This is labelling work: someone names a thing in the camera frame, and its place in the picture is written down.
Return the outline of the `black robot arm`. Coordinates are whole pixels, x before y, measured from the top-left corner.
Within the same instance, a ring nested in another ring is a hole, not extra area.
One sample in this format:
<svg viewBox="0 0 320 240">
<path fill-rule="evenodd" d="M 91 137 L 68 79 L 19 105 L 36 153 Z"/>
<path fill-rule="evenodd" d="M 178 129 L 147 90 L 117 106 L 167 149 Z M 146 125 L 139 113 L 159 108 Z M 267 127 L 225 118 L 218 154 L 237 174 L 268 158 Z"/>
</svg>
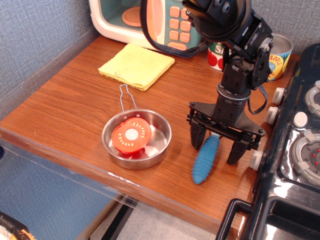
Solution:
<svg viewBox="0 0 320 240">
<path fill-rule="evenodd" d="M 187 120 L 191 143 L 198 149 L 205 132 L 233 141 L 228 164 L 257 150 L 265 130 L 248 118 L 252 91 L 265 93 L 269 80 L 272 30 L 248 0 L 185 0 L 189 20 L 208 42 L 223 44 L 223 75 L 216 103 L 190 102 Z"/>
</svg>

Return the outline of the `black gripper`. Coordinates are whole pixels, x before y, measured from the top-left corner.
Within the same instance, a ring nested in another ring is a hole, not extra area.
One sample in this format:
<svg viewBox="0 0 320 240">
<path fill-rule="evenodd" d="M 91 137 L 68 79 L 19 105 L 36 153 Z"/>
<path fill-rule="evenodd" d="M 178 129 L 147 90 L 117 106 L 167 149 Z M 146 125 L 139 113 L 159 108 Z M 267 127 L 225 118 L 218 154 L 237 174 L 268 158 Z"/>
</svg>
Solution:
<svg viewBox="0 0 320 240">
<path fill-rule="evenodd" d="M 233 94 L 223 87 L 217 88 L 216 103 L 191 101 L 187 121 L 190 124 L 191 145 L 198 150 L 206 131 L 234 141 L 227 164 L 236 164 L 247 150 L 257 150 L 266 131 L 253 122 L 245 113 L 251 90 Z"/>
</svg>

